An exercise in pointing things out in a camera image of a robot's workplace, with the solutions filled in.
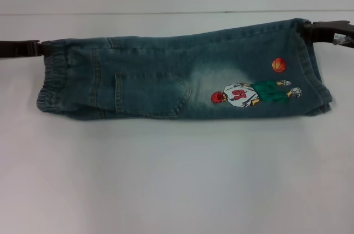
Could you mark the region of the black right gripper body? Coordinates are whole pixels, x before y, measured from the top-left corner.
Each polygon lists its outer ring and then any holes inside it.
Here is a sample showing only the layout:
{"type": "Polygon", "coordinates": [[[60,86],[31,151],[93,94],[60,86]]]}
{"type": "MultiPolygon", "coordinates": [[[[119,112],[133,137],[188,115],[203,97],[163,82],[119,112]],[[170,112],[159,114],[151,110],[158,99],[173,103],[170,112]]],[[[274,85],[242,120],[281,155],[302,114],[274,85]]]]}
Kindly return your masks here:
{"type": "Polygon", "coordinates": [[[345,21],[344,24],[345,31],[343,31],[344,44],[353,44],[353,25],[349,21],[345,21]]]}

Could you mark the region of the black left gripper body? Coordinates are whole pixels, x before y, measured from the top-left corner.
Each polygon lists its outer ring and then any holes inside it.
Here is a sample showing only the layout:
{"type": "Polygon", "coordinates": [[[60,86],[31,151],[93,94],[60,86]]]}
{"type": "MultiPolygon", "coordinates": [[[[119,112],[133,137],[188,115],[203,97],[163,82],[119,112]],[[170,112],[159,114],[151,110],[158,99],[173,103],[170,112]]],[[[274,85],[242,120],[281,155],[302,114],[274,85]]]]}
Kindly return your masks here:
{"type": "Polygon", "coordinates": [[[15,41],[0,41],[0,58],[9,59],[17,56],[17,43],[15,41]]]}

